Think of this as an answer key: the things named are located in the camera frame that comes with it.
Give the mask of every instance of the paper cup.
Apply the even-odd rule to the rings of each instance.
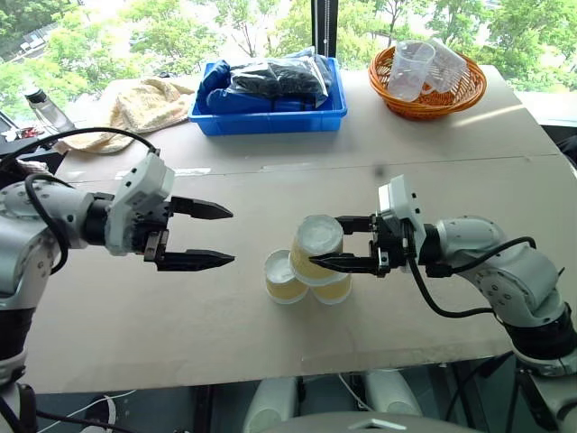
[[[311,287],[311,291],[320,302],[334,305],[343,302],[351,293],[353,277],[350,273],[341,273],[340,280],[325,286]]]
[[[297,280],[289,263],[289,250],[269,255],[264,264],[267,292],[279,304],[299,302],[307,295],[307,286]]]
[[[290,265],[300,281],[321,286],[339,281],[341,273],[311,263],[308,258],[343,251],[343,228],[331,216],[307,216],[298,227],[290,250]]]

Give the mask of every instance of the towel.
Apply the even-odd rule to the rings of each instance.
[[[90,123],[137,134],[166,128],[187,118],[194,88],[190,77],[115,80],[90,114]],[[122,150],[132,140],[119,134],[81,134],[63,139],[64,149],[59,144],[59,150],[112,153]]]

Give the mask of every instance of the window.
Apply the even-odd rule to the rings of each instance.
[[[34,120],[22,93],[35,85],[84,120],[78,107],[115,79],[300,51],[310,11],[310,0],[0,0],[0,111]]]
[[[435,36],[517,91],[577,91],[574,0],[340,0],[336,55],[366,68],[398,40]]]

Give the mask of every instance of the wire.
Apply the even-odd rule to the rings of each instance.
[[[141,137],[138,134],[131,133],[129,131],[123,131],[122,129],[109,128],[107,126],[95,126],[92,128],[80,128],[80,129],[73,129],[71,131],[65,131],[63,133],[58,133],[58,134],[50,135],[50,136],[45,137],[45,138],[41,138],[40,140],[38,140],[34,143],[27,144],[24,147],[22,147],[21,149],[17,150],[16,152],[12,152],[12,153],[7,154],[0,161],[0,170],[5,170],[6,167],[8,166],[8,164],[10,164],[10,162],[12,162],[16,157],[23,155],[29,151],[32,151],[39,146],[47,145],[47,144],[52,143],[56,140],[59,140],[60,138],[66,138],[66,137],[70,137],[72,135],[87,134],[87,133],[113,133],[113,134],[125,135],[127,137],[133,138],[137,142],[141,142],[142,144],[144,144],[146,147],[149,148],[150,152],[154,152],[154,153],[157,152],[156,147],[154,147],[151,142],[149,142],[148,140],[146,140],[145,138]]]
[[[475,374],[477,374],[480,370],[482,370],[483,368],[485,368],[488,364],[490,363],[494,363],[497,360],[507,360],[510,356],[513,355],[513,352],[507,352],[499,357],[493,357],[490,358],[482,363],[480,363],[479,365],[477,365],[475,368],[473,368],[469,374],[467,374],[465,376],[465,378],[459,383],[459,385],[457,386],[457,389],[455,390],[453,397],[451,398],[451,402],[449,403],[449,407],[447,408],[447,412],[444,415],[444,420],[448,421],[451,418],[451,415],[453,414],[453,409],[454,406],[457,402],[457,399],[459,398],[459,396],[461,396],[461,394],[464,391],[465,385],[467,384],[468,381],[470,381]]]
[[[439,316],[443,316],[444,318],[468,318],[470,316],[475,316],[477,314],[484,314],[484,313],[493,313],[493,309],[467,309],[465,311],[446,311],[439,307],[436,303],[431,294],[429,293],[428,289],[426,288],[425,282],[423,281],[423,277],[421,276],[421,272],[418,270],[417,262],[414,258],[407,258],[408,266],[413,273],[413,278],[417,283],[417,287],[423,295],[423,299],[425,300],[426,304]]]
[[[369,412],[374,412],[375,409],[373,409],[371,406],[369,406],[367,403],[365,403],[364,401],[361,400],[361,398],[353,391],[353,389],[349,386],[349,384],[346,382],[346,380],[343,378],[342,374],[337,374],[337,376],[339,376],[339,379],[341,380],[341,382],[343,383],[344,387],[346,388],[346,390],[353,396],[353,398],[357,401],[357,403],[359,403],[359,406],[361,406],[362,408],[368,410]]]
[[[507,423],[505,424],[505,433],[511,433],[513,431],[513,422],[515,421],[515,412],[517,409],[517,399],[519,396],[519,384],[517,378],[513,382],[513,391],[511,393],[511,398],[508,402],[507,409]]]
[[[36,416],[45,419],[54,419],[61,422],[67,422],[68,424],[79,424],[80,426],[95,426],[101,428],[110,428],[111,430],[120,431],[121,433],[137,433],[135,430],[130,430],[124,427],[118,427],[114,424],[107,424],[105,422],[92,421],[88,419],[78,419],[65,417],[62,415],[56,415],[54,413],[44,412],[42,410],[36,410]]]
[[[58,178],[55,178],[54,176],[51,176],[50,174],[44,174],[44,173],[31,174],[27,176],[26,179],[24,180],[24,188],[26,189],[26,194],[28,194],[28,199],[31,201],[34,210],[38,213],[38,215],[40,215],[42,221],[44,221],[46,226],[48,226],[48,228],[54,235],[56,242],[58,243],[58,247],[60,249],[60,260],[56,264],[56,266],[54,266],[50,271],[50,273],[56,273],[60,269],[62,269],[62,267],[66,264],[67,259],[69,258],[70,242],[68,240],[68,236],[66,235],[66,233],[64,233],[60,229],[56,221],[54,221],[54,219],[52,219],[52,217],[48,215],[48,212],[46,211],[46,209],[40,202],[40,199],[36,195],[36,190],[34,189],[35,180],[48,180],[50,182],[57,182],[61,185],[64,185],[65,187],[69,188],[72,187],[64,180],[60,180]]]
[[[14,411],[8,406],[8,403],[6,403],[3,397],[0,397],[0,415],[2,415],[8,423],[13,433],[26,433],[22,422],[16,417]]]
[[[489,260],[492,256],[499,254],[501,251],[507,250],[508,248],[510,248],[513,245],[523,244],[524,242],[529,243],[529,245],[533,249],[537,248],[535,239],[533,239],[532,237],[529,237],[529,236],[518,237],[517,239],[512,239],[510,241],[507,241],[504,244],[499,245],[498,247],[490,250],[488,253],[482,255],[481,257],[473,260],[470,263],[464,264],[463,266],[457,266],[456,268],[453,268],[453,273],[461,273],[461,272],[465,272],[465,271],[470,271],[471,269],[476,268],[480,264]]]
[[[109,396],[105,396],[103,399],[97,400],[97,401],[93,401],[90,404],[86,405],[84,408],[80,408],[78,410],[75,410],[74,412],[70,412],[67,417],[73,417],[74,415],[77,415],[78,413],[80,413],[82,410],[86,410],[91,408],[92,406],[97,405],[98,403],[101,403],[103,401],[108,401],[108,400],[116,400],[116,399],[120,399],[122,397],[127,397],[131,394],[134,394],[136,392],[136,390],[132,390],[130,392],[125,392],[124,394],[118,394],[118,395],[114,395],[112,397]],[[43,428],[42,430],[38,430],[38,433],[44,433],[47,430],[50,430],[51,428],[53,428],[54,426],[58,426],[62,421],[56,421],[53,422],[52,424],[50,424],[48,427]]]
[[[412,225],[405,221],[403,224],[403,231],[405,232],[405,238],[407,239],[407,247],[405,248],[405,258],[407,260],[408,266],[413,274],[413,278],[415,279],[415,283],[423,299],[425,300],[426,304],[439,316],[443,316],[444,318],[468,318],[470,316],[475,316],[477,314],[484,314],[484,313],[493,313],[493,309],[467,309],[466,311],[446,311],[439,307],[431,294],[429,293],[428,288],[425,285],[425,281],[423,281],[423,277],[421,276],[421,272],[418,269],[417,261],[415,257],[417,257],[417,249],[415,247],[415,237],[412,229]]]

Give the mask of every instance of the clear bottle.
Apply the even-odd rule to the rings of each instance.
[[[76,129],[72,121],[62,113],[62,110],[50,100],[41,88],[30,88],[24,92],[24,97],[41,122],[53,126],[60,133]]]

